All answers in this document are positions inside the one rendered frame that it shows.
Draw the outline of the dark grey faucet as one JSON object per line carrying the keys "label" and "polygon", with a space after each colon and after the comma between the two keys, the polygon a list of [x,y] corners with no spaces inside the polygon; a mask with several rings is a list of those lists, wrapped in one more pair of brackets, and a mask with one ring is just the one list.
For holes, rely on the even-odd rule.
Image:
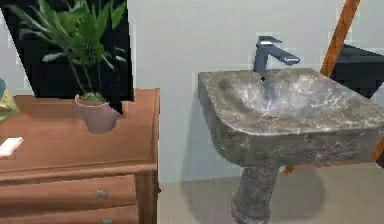
{"label": "dark grey faucet", "polygon": [[275,43],[281,43],[281,40],[272,36],[260,36],[258,38],[254,58],[254,72],[264,73],[266,71],[269,56],[274,57],[288,66],[292,66],[300,62],[299,57],[275,46]]}

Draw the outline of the green house plant in pot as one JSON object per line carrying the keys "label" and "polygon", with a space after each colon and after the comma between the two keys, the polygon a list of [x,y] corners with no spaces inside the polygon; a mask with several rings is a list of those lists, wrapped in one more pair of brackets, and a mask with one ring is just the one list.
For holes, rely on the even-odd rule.
{"label": "green house plant in pot", "polygon": [[20,20],[23,36],[32,34],[59,48],[55,53],[42,57],[45,63],[61,57],[68,60],[76,80],[84,75],[85,82],[78,82],[81,90],[74,98],[88,131],[102,134],[111,131],[120,113],[112,107],[112,100],[102,93],[100,85],[94,86],[91,74],[102,81],[102,68],[115,72],[120,62],[125,62],[125,50],[116,42],[106,41],[106,33],[115,30],[127,10],[125,2],[114,0],[90,3],[73,0],[64,10],[57,11],[48,0],[38,0],[30,12],[14,4],[7,7]]}

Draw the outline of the brown wooden chest of drawers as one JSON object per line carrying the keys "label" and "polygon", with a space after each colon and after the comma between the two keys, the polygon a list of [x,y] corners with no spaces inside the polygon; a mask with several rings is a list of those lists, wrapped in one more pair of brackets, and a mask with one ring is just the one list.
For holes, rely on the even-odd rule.
{"label": "brown wooden chest of drawers", "polygon": [[92,134],[69,99],[15,99],[0,123],[0,224],[158,224],[160,91],[138,89],[116,126]]}

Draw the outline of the brown wooden ladder rack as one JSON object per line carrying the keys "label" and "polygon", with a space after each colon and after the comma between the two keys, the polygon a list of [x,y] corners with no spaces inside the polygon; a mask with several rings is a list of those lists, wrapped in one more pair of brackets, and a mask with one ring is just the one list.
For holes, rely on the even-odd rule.
{"label": "brown wooden ladder rack", "polygon": [[[336,65],[337,57],[341,53],[342,45],[344,44],[349,29],[351,28],[359,4],[360,0],[345,0],[344,2],[336,28],[327,49],[326,56],[320,69],[320,73],[326,77],[331,77],[331,73]],[[377,143],[368,159],[338,163],[326,162],[319,164],[319,167],[351,165],[368,162],[375,162],[381,168],[384,167],[384,137]]]}

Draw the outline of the black towel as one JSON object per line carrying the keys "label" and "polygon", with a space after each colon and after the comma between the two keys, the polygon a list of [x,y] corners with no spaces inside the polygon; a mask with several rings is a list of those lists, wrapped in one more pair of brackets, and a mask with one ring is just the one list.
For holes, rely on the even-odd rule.
{"label": "black towel", "polygon": [[384,83],[384,55],[344,44],[330,78],[371,98]]}

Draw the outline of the white flat bar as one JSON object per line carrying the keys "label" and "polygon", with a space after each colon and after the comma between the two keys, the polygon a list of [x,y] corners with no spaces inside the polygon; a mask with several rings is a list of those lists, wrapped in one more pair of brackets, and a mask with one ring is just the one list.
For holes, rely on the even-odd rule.
{"label": "white flat bar", "polygon": [[0,157],[10,156],[23,141],[22,137],[0,137]]}

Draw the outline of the yellow green cloth object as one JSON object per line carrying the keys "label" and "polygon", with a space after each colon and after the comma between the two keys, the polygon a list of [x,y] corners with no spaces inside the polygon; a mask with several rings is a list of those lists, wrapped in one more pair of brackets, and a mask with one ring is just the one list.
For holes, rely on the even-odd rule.
{"label": "yellow green cloth object", "polygon": [[0,123],[17,115],[19,109],[5,80],[0,78]]}

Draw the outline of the grey marble pedestal sink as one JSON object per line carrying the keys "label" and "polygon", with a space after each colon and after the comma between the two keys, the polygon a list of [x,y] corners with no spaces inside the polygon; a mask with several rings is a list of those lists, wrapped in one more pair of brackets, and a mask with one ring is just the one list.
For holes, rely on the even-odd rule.
{"label": "grey marble pedestal sink", "polygon": [[217,152],[242,167],[237,224],[267,224],[280,168],[368,158],[384,107],[310,69],[201,72],[198,97]]}

